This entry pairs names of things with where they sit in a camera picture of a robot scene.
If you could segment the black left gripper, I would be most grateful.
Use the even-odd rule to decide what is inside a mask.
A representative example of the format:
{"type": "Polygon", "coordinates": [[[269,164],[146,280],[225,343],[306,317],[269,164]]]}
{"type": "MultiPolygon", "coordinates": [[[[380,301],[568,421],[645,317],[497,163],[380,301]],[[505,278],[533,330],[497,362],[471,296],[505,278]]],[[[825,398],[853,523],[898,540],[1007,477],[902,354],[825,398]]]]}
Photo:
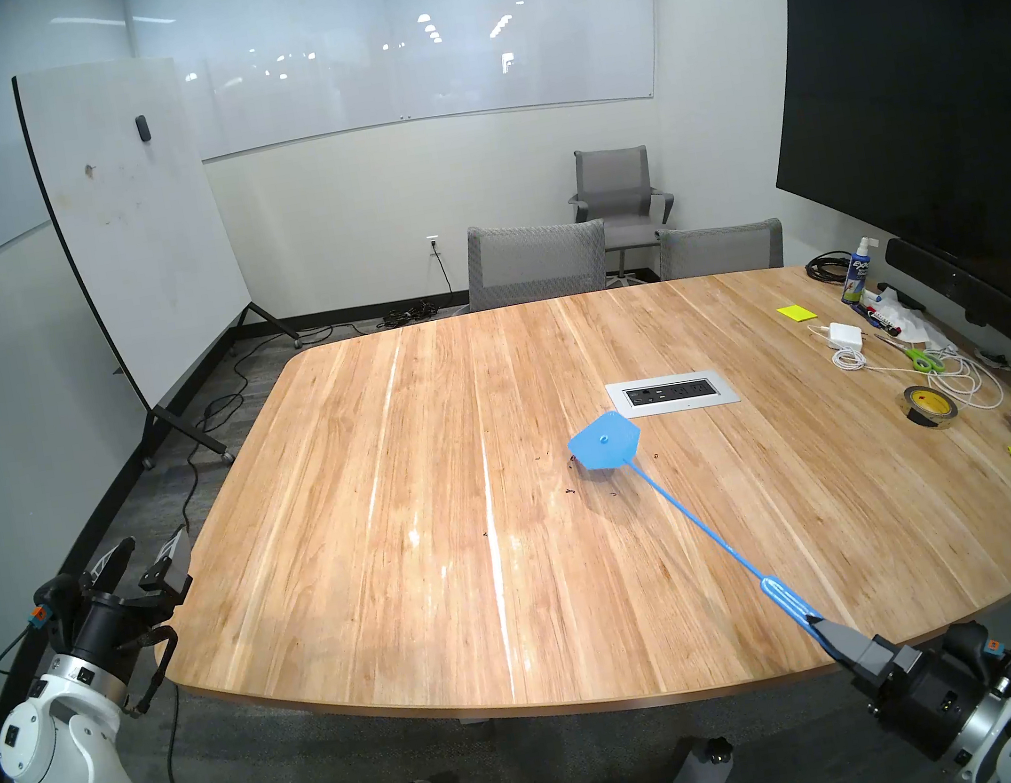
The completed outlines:
{"type": "Polygon", "coordinates": [[[133,672],[143,648],[137,639],[169,620],[174,603],[186,599],[192,583],[190,542],[186,528],[177,528],[139,580],[139,588],[148,593],[143,596],[104,593],[117,590],[136,550],[134,536],[121,539],[83,572],[82,591],[95,595],[74,636],[77,659],[111,675],[133,672]]]}

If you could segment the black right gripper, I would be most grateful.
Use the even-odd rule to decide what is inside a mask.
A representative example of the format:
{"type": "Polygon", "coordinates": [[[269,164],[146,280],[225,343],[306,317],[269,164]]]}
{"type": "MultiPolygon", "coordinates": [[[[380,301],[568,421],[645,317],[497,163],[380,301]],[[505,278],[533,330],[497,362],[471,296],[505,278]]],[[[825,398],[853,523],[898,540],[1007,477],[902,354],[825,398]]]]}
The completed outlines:
{"type": "Polygon", "coordinates": [[[928,759],[947,754],[987,694],[985,684],[945,655],[867,638],[822,616],[805,623],[821,648],[861,680],[883,731],[928,759]]]}

